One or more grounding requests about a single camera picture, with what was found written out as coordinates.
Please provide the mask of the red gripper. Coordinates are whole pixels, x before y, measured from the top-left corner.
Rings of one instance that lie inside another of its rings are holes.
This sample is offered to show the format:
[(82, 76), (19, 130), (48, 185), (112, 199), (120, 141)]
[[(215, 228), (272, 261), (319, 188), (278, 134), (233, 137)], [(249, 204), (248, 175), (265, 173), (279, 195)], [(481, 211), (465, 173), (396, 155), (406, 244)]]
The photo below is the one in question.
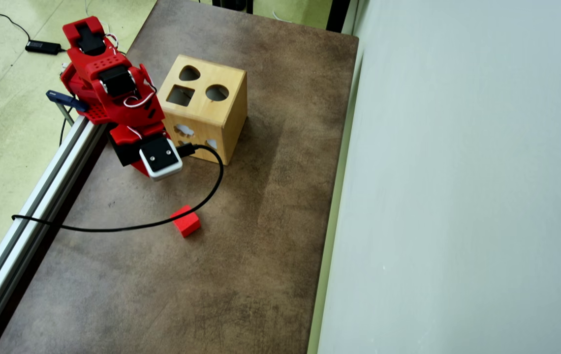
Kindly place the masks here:
[(109, 143), (120, 164), (122, 166), (131, 165), (146, 177), (149, 177), (149, 174), (145, 163), (141, 160), (140, 148), (143, 144), (161, 137), (169, 137), (161, 124), (135, 129), (121, 124), (108, 123)]

